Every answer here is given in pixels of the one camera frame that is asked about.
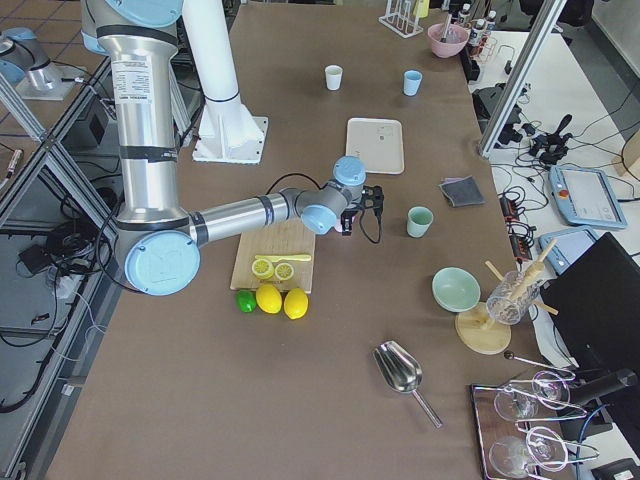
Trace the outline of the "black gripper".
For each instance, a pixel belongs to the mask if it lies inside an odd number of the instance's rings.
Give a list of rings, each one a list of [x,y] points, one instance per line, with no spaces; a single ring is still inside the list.
[[[357,203],[349,205],[341,214],[340,225],[342,235],[351,235],[353,219],[366,211],[366,198],[361,197]]]

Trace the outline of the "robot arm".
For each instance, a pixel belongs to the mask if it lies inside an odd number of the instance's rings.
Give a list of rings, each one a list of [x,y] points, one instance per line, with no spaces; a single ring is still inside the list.
[[[242,103],[223,6],[218,1],[85,1],[85,46],[110,60],[124,205],[116,225],[128,282],[169,295],[196,276],[200,247],[292,218],[328,232],[361,202],[366,172],[354,157],[337,161],[313,191],[278,193],[190,212],[177,193],[178,144],[172,111],[171,59],[183,24],[204,96],[198,161],[256,164],[267,120]]]

